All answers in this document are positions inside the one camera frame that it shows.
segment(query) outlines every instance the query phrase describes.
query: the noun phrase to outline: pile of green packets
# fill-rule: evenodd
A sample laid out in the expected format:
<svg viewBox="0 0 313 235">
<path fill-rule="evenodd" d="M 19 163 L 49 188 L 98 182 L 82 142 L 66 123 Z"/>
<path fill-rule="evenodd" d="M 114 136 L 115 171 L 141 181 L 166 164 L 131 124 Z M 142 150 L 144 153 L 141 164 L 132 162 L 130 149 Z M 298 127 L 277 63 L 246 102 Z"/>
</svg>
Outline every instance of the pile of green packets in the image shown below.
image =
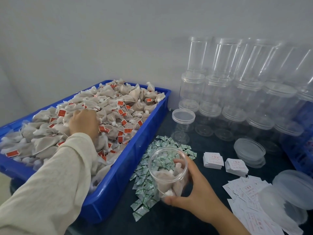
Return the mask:
<svg viewBox="0 0 313 235">
<path fill-rule="evenodd" d="M 191 160 L 197 157 L 197 153 L 191 151 L 191 147 L 189 145 L 178 144 L 171 137 L 168 138 L 166 136 L 157 136 L 156 138 L 160 140 L 154 140 L 148 146 L 146 153 L 143 154 L 139 165 L 137 166 L 135 172 L 130 178 L 130 180 L 135 179 L 133 189 L 136 190 L 136 195 L 139 198 L 135 201 L 135 203 L 131 205 L 131 208 L 134 211 L 133 216 L 135 218 L 135 221 L 138 221 L 142 216 L 149 212 L 149 209 L 151 209 L 152 206 L 154 206 L 159 201 L 159 197 L 155 196 L 156 188 L 154 188 L 152 178 L 148 169 L 149 157 L 155 152 L 155 150 L 161 147 L 171 146 L 182 149 L 183 152 L 187 154 Z M 173 166 L 175 167 L 175 164 L 172 161 L 174 158 L 175 155 L 168 155 L 169 160 L 167 162 L 160 162 L 162 163 L 162 167 L 167 169 L 171 169 L 171 167 Z"/>
</svg>

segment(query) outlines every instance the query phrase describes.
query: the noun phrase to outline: blue plastic crate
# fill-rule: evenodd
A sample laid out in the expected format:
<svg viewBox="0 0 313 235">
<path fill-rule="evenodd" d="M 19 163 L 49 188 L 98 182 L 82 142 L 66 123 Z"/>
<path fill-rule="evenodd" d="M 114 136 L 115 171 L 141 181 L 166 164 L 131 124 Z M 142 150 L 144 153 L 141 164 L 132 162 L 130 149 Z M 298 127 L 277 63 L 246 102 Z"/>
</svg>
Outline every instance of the blue plastic crate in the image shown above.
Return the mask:
<svg viewBox="0 0 313 235">
<path fill-rule="evenodd" d="M 106 84 L 110 81 L 112 80 L 103 81 L 102 84 Z M 120 154 L 104 179 L 100 182 L 95 192 L 88 195 L 83 203 L 80 216 L 84 217 L 90 223 L 99 223 L 106 219 L 112 212 L 115 205 L 119 201 L 129 178 L 136 169 L 142 155 L 146 151 L 168 112 L 167 103 L 171 91 L 158 87 L 156 87 L 155 90 L 161 93 L 164 92 L 165 99 L 158 103 L 155 110 L 140 127 L 135 136 L 129 141 L 126 148 Z M 56 107 L 63 101 L 69 101 L 74 97 L 74 95 L 75 94 L 40 110 L 45 110 L 51 106 Z M 1 127 L 0 136 L 3 137 L 11 129 L 14 131 L 19 130 L 24 120 L 31 121 L 33 115 L 37 114 L 40 110 Z M 0 172 L 11 178 L 19 178 L 24 181 L 35 173 L 32 168 L 26 167 L 22 163 L 15 162 L 13 159 L 7 158 L 2 154 L 0 154 Z"/>
<path fill-rule="evenodd" d="M 303 134 L 284 136 L 280 143 L 295 169 L 313 178 L 313 103 L 307 102 L 294 120 L 303 126 Z"/>
</svg>

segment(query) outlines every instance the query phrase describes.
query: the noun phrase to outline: hand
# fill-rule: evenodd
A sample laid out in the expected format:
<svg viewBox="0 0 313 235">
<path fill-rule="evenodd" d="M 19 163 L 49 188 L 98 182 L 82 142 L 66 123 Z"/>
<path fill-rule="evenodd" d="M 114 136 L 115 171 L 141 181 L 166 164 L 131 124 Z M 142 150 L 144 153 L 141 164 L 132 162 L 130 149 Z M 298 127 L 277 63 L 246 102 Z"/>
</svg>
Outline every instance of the hand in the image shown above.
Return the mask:
<svg viewBox="0 0 313 235">
<path fill-rule="evenodd" d="M 222 216 L 225 209 L 228 209 L 217 197 L 196 164 L 189 157 L 186 158 L 189 174 L 194 183 L 193 190 L 188 197 L 167 196 L 164 198 L 164 202 L 188 210 L 204 222 L 213 223 Z"/>
<path fill-rule="evenodd" d="M 76 110 L 69 121 L 71 135 L 74 133 L 85 133 L 94 141 L 99 136 L 99 124 L 97 114 L 94 110 Z"/>
</svg>

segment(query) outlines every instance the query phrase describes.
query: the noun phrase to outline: white wall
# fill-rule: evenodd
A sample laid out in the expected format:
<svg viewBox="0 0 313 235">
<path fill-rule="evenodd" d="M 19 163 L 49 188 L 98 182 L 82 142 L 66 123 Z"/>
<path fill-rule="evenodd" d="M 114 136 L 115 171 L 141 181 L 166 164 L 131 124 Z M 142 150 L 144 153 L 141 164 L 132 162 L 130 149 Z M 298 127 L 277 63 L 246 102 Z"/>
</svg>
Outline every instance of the white wall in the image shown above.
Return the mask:
<svg viewBox="0 0 313 235">
<path fill-rule="evenodd" d="M 17 120 L 27 114 L 22 99 L 11 86 L 0 66 L 0 126 Z"/>
<path fill-rule="evenodd" d="M 173 90 L 188 36 L 313 40 L 313 0 L 0 0 L 0 63 L 27 108 L 104 79 Z"/>
</svg>

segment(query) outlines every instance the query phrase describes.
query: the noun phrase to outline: cream sweater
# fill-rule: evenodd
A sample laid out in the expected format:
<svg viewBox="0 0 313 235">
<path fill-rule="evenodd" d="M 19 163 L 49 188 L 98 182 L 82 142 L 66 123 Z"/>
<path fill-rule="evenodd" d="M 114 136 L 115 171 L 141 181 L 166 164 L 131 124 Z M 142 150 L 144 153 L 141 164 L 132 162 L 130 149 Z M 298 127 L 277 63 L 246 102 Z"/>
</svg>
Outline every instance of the cream sweater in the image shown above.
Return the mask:
<svg viewBox="0 0 313 235">
<path fill-rule="evenodd" d="M 97 153 L 75 133 L 0 207 L 0 234 L 64 234 L 87 196 Z"/>
</svg>

